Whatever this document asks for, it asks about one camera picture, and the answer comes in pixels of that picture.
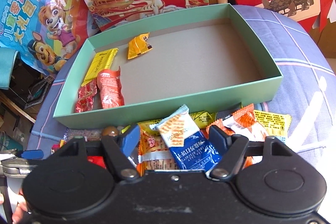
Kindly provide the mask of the orange candy packet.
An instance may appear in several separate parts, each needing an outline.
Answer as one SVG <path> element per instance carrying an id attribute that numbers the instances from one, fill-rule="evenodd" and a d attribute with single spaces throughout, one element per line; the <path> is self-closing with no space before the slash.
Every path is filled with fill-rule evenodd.
<path id="1" fill-rule="evenodd" d="M 127 59 L 134 59 L 152 50 L 152 46 L 147 43 L 150 33 L 140 34 L 131 39 L 128 46 Z"/>

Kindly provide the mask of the yellow wafer packet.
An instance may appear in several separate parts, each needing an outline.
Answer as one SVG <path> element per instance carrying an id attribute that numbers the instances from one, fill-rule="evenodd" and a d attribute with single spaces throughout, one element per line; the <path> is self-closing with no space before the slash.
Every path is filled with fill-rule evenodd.
<path id="1" fill-rule="evenodd" d="M 111 48 L 96 53 L 88 68 L 88 71 L 84 77 L 81 86 L 85 86 L 86 84 L 94 80 L 101 70 L 109 69 L 117 53 L 118 48 Z"/>

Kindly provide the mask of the orange snack packet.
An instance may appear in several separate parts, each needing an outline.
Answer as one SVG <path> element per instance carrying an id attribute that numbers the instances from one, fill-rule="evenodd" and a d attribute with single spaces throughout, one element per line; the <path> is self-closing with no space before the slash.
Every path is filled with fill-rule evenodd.
<path id="1" fill-rule="evenodd" d="M 227 135 L 239 134 L 247 137 L 250 141 L 264 141 L 269 134 L 266 128 L 257 121 L 254 109 L 254 104 L 249 104 L 224 118 L 220 118 L 218 113 L 217 120 L 209 124 L 205 130 L 202 130 L 202 133 L 208 139 L 210 126 L 216 125 Z"/>

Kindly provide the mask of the blue cartoon dog snack bag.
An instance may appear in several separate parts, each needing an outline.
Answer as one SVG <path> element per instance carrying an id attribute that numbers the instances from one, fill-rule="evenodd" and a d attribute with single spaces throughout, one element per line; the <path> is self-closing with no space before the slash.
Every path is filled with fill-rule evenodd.
<path id="1" fill-rule="evenodd" d="M 1 46 L 45 75 L 56 75 L 98 32 L 84 0 L 1 0 Z"/>

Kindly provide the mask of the yellow text snack packet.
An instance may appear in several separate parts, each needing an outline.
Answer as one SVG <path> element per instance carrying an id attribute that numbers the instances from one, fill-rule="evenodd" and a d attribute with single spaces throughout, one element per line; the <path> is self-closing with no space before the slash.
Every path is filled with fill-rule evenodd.
<path id="1" fill-rule="evenodd" d="M 256 120 L 263 125 L 269 136 L 286 139 L 291 124 L 291 116 L 289 114 L 270 113 L 261 110 L 254 110 Z"/>

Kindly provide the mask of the blue white cracker packet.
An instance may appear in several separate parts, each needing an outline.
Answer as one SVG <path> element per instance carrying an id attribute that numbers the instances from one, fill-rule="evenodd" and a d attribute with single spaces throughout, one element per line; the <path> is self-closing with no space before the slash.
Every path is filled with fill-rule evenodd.
<path id="1" fill-rule="evenodd" d="M 160 133 L 179 169 L 208 172 L 222 158 L 191 118 L 186 105 L 149 127 Z"/>

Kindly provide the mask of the chocolate ball lollipop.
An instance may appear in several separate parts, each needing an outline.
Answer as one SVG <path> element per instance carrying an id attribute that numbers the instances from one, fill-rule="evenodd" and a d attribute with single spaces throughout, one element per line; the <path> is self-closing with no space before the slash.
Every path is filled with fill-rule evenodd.
<path id="1" fill-rule="evenodd" d="M 106 128 L 104 128 L 101 132 L 102 136 L 118 136 L 120 134 L 120 131 L 118 128 L 114 127 L 114 126 L 108 126 Z"/>

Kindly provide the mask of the green cardboard box tray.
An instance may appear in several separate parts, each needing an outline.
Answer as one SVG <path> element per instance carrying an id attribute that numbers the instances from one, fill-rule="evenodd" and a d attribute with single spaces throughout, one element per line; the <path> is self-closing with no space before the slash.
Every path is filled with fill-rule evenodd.
<path id="1" fill-rule="evenodd" d="M 153 48 L 127 59 L 128 44 L 150 33 Z M 118 48 L 112 69 L 121 68 L 125 104 L 75 112 L 77 93 L 96 53 Z M 191 112 L 226 110 L 272 100 L 282 73 L 256 32 L 229 4 L 161 14 L 87 39 L 74 59 L 54 118 L 75 129 L 129 125 L 163 118 L 181 105 Z"/>

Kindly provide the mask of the purple snack bar wrapper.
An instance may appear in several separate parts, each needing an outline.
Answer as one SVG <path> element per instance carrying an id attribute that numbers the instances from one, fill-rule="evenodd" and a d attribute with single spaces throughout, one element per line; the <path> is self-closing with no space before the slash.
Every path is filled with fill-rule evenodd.
<path id="1" fill-rule="evenodd" d="M 83 137 L 86 141 L 100 140 L 102 129 L 75 130 L 68 128 L 64 134 L 64 140 L 70 141 L 76 137 Z"/>

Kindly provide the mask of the red spicy strip packet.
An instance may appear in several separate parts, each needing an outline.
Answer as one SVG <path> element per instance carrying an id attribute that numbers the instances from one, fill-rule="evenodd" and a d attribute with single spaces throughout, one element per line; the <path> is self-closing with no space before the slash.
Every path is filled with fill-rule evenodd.
<path id="1" fill-rule="evenodd" d="M 121 68 L 117 71 L 103 69 L 97 75 L 97 86 L 100 91 L 100 100 L 103 109 L 120 107 L 125 104 L 121 92 Z"/>

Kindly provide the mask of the dark red patterned snack packet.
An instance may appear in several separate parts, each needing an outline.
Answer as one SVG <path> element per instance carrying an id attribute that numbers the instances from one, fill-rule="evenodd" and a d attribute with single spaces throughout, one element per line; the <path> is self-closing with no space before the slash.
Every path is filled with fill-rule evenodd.
<path id="1" fill-rule="evenodd" d="M 97 94 L 97 81 L 93 79 L 78 90 L 78 99 L 75 104 L 75 112 L 82 113 L 93 110 L 94 96 Z"/>

